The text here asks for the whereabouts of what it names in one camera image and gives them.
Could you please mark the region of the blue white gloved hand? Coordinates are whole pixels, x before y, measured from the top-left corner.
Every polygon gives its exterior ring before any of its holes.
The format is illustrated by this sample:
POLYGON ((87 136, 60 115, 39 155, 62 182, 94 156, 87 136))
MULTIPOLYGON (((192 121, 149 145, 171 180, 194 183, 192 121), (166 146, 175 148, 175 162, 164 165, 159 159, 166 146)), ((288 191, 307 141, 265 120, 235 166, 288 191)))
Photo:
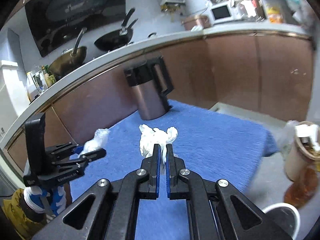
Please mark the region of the blue white gloved hand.
POLYGON ((23 190, 25 203, 36 213, 51 213, 58 216, 66 208, 66 192, 63 186, 51 190, 39 186, 26 187, 23 190))

